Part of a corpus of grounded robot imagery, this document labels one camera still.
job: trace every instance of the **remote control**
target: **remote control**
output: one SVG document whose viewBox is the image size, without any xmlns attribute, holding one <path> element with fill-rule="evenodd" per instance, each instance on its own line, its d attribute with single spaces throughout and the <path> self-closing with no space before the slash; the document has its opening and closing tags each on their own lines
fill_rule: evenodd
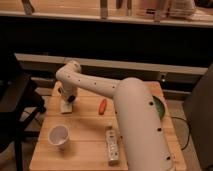
<svg viewBox="0 0 213 171">
<path fill-rule="evenodd" d="M 118 143 L 115 130 L 112 127 L 106 129 L 106 142 L 108 147 L 108 163 L 110 166 L 119 163 Z"/>
</svg>

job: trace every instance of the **dark background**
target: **dark background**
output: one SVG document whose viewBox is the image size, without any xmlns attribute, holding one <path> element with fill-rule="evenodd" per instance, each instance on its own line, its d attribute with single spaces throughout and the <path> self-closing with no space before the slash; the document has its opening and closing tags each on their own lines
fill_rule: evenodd
<svg viewBox="0 0 213 171">
<path fill-rule="evenodd" d="M 209 67 L 213 29 L 0 17 L 17 53 Z"/>
</svg>

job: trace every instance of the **black cable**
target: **black cable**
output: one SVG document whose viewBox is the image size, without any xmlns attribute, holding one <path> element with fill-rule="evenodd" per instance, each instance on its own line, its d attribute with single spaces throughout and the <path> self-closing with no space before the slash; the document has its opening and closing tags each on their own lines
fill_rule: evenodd
<svg viewBox="0 0 213 171">
<path fill-rule="evenodd" d="M 191 135 L 191 125 L 187 122 L 187 120 L 180 118 L 180 117 L 176 117 L 176 116 L 172 116 L 171 118 L 173 119 L 179 119 L 181 121 L 183 121 L 184 123 L 186 123 L 187 127 L 188 127 L 188 136 L 187 136 L 187 141 L 186 144 L 181 148 L 181 150 L 185 150 L 188 145 L 189 145 L 189 139 L 190 139 L 190 135 Z"/>
<path fill-rule="evenodd" d="M 36 122 L 37 122 L 37 124 L 39 125 L 39 126 L 41 126 L 41 123 L 39 122 L 39 120 L 36 118 L 36 117 L 34 117 L 33 118 Z"/>
</svg>

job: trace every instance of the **floor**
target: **floor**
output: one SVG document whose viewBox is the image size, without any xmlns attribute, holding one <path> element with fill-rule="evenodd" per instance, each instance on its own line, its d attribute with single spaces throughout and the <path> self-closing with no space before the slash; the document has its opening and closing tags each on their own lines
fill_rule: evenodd
<svg viewBox="0 0 213 171">
<path fill-rule="evenodd" d="M 41 95 L 44 95 L 43 97 L 47 105 L 49 100 L 49 95 L 51 94 L 52 90 L 40 88 L 37 91 Z M 167 100 L 167 105 L 172 116 L 185 118 L 185 115 L 182 109 L 182 101 Z M 45 114 L 37 115 L 36 117 L 37 119 L 33 120 L 30 127 L 33 128 L 34 130 L 39 130 L 44 117 L 45 117 Z M 176 133 L 177 133 L 180 145 L 181 147 L 183 147 L 187 141 L 188 128 L 186 124 L 179 119 L 173 119 L 173 123 L 176 129 Z M 33 138 L 33 139 L 28 139 L 26 142 L 23 143 L 24 171 L 29 170 L 29 164 L 31 161 L 31 157 L 34 151 L 36 141 L 37 141 L 36 138 Z M 189 141 L 189 145 L 187 146 L 185 150 L 183 150 L 183 155 L 187 164 L 187 169 L 188 169 L 187 171 L 201 171 L 191 138 Z M 10 144 L 7 150 L 5 150 L 3 153 L 0 154 L 0 171 L 16 171 L 13 144 Z"/>
</svg>

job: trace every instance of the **small white object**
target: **small white object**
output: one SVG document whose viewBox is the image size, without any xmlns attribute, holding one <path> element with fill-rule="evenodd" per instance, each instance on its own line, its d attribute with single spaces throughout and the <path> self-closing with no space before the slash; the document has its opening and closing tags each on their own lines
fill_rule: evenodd
<svg viewBox="0 0 213 171">
<path fill-rule="evenodd" d="M 69 145 L 69 129 L 65 125 L 57 125 L 53 127 L 49 134 L 48 140 L 50 144 L 65 150 Z"/>
<path fill-rule="evenodd" d="M 116 132 L 112 127 L 107 127 L 106 142 L 108 147 L 108 163 L 110 166 L 119 163 L 119 152 Z"/>
<path fill-rule="evenodd" d="M 67 102 L 61 99 L 61 113 L 62 114 L 69 114 L 72 113 L 72 102 Z"/>
<path fill-rule="evenodd" d="M 187 18 L 194 14 L 196 6 L 194 0 L 173 0 L 170 8 L 170 16 Z"/>
</svg>

